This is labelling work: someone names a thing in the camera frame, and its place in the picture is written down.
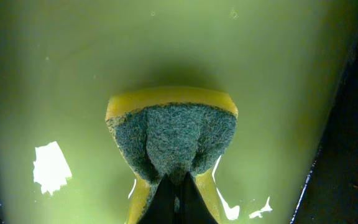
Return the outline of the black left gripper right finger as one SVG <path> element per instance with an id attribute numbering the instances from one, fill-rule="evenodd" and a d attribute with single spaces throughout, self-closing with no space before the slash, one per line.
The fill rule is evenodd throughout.
<path id="1" fill-rule="evenodd" d="M 208 210 L 192 175 L 187 172 L 179 186 L 179 224 L 218 224 Z"/>

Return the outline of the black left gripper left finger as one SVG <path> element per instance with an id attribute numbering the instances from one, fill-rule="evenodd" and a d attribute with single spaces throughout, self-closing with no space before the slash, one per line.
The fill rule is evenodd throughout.
<path id="1" fill-rule="evenodd" d="M 154 197 L 138 224 L 173 224 L 175 211 L 174 185 L 165 174 Z"/>

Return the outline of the green and yellow sponge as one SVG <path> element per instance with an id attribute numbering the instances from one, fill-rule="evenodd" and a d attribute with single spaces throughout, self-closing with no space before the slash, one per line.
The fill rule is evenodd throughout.
<path id="1" fill-rule="evenodd" d="M 238 110 L 219 91 L 168 86 L 111 97 L 105 122 L 121 156 L 136 176 L 126 221 L 137 223 L 165 174 L 179 186 L 189 172 L 217 223 L 221 223 L 213 169 L 236 131 Z"/>

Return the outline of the green tray with black rim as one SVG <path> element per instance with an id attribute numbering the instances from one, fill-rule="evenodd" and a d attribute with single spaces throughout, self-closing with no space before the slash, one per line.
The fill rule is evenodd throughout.
<path id="1" fill-rule="evenodd" d="M 224 223 L 289 223 L 358 33 L 358 1 L 0 1 L 5 223 L 124 223 L 135 177 L 108 99 L 220 90 L 234 139 L 211 177 Z"/>

